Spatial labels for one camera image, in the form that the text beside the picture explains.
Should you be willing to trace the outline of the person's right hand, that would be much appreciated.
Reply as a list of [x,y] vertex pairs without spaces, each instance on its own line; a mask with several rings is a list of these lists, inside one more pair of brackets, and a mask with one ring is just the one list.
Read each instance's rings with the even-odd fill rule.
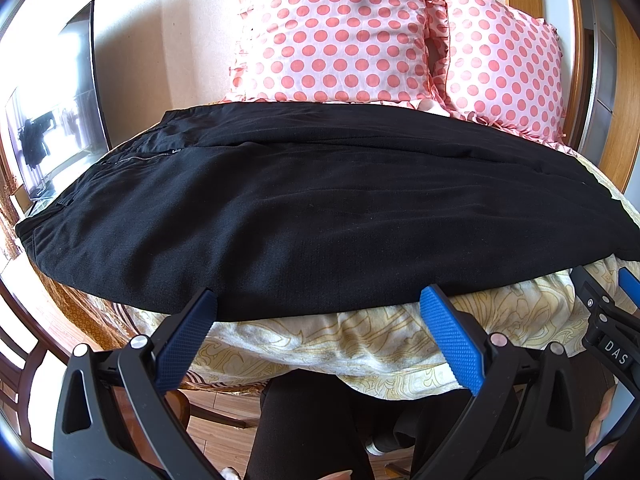
[[[603,423],[605,422],[605,419],[610,414],[616,389],[617,389],[617,386],[614,385],[605,391],[605,394],[602,398],[602,402],[600,405],[600,411],[597,414],[597,416],[592,420],[589,426],[588,434],[587,434],[587,437],[585,438],[585,446],[588,451],[590,451],[596,445],[597,440],[600,437]],[[601,446],[597,450],[596,455],[594,456],[594,462],[598,465],[601,465],[612,453],[614,448],[616,448],[616,445],[617,445],[617,441],[610,442],[606,445]]]

